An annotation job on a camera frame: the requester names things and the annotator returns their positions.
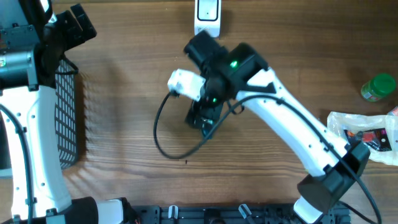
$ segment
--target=green led indicator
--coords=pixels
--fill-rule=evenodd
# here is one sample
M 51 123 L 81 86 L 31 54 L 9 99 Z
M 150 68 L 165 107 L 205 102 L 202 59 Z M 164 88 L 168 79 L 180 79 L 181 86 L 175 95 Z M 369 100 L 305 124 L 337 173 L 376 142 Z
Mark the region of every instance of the green led indicator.
M 231 64 L 230 64 L 230 66 L 231 67 L 236 67 L 238 65 L 238 62 L 237 61 L 233 61 L 233 62 L 231 62 Z

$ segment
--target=wooden table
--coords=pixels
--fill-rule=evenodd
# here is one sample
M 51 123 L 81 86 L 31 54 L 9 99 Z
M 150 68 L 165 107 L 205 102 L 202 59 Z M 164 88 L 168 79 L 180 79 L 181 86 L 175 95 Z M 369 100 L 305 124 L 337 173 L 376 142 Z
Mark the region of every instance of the wooden table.
M 69 4 L 54 5 L 57 12 Z M 84 4 L 98 36 L 69 52 L 79 66 L 80 161 L 64 172 L 73 198 L 127 197 L 133 205 L 294 202 L 306 173 L 295 154 L 250 111 L 228 118 L 187 160 L 154 146 L 155 113 L 173 70 L 195 70 L 182 49 L 193 37 L 193 1 Z M 393 1 L 224 1 L 220 44 L 251 44 L 284 85 L 326 123 L 330 111 L 386 114 L 397 95 L 367 103 L 361 85 L 397 74 Z M 183 119 L 190 100 L 170 100 L 159 123 L 172 154 L 200 140 Z M 363 180 L 384 223 L 398 219 L 398 167 L 369 162 Z M 12 180 L 0 180 L 0 220 L 10 217 Z M 343 200 L 373 216 L 355 184 Z M 353 223 L 362 223 L 355 216 Z

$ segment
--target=mesh basket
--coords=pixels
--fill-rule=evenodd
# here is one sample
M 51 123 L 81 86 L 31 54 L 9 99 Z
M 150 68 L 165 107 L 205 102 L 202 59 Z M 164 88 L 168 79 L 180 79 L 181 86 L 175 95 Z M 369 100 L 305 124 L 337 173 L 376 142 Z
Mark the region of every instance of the mesh basket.
M 62 60 L 59 72 L 69 72 L 69 66 Z M 75 119 L 75 77 L 74 75 L 55 75 L 58 100 L 55 103 L 55 134 L 61 168 L 66 169 L 77 161 Z

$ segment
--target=bottle cap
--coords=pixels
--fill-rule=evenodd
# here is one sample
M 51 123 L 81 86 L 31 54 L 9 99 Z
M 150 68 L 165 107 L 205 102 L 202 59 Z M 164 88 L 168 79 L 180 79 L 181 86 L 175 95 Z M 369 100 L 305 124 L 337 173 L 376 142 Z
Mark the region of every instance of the bottle cap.
M 371 80 L 370 86 L 375 94 L 384 97 L 396 89 L 396 81 L 389 74 L 381 73 Z

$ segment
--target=clear plastic bag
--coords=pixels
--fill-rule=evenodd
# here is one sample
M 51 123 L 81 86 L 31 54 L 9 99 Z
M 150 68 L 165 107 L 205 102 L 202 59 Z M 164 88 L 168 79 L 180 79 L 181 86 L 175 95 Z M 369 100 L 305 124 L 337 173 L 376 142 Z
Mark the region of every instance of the clear plastic bag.
M 398 166 L 398 116 L 331 112 L 328 129 L 350 143 L 365 142 L 371 160 Z

